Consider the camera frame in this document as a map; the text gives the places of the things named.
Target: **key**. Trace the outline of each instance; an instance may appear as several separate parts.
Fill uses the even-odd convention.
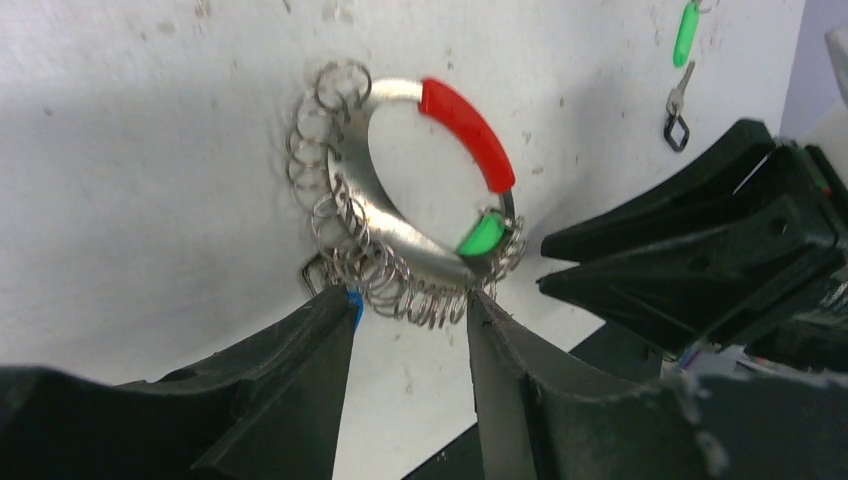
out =
[[[695,70],[695,62],[689,62],[686,67],[686,73],[683,74],[683,79],[677,84],[671,93],[668,94],[668,101],[665,104],[665,109],[668,114],[677,117],[683,111],[683,94],[686,93],[686,86],[689,85],[689,80],[692,78],[692,72]]]

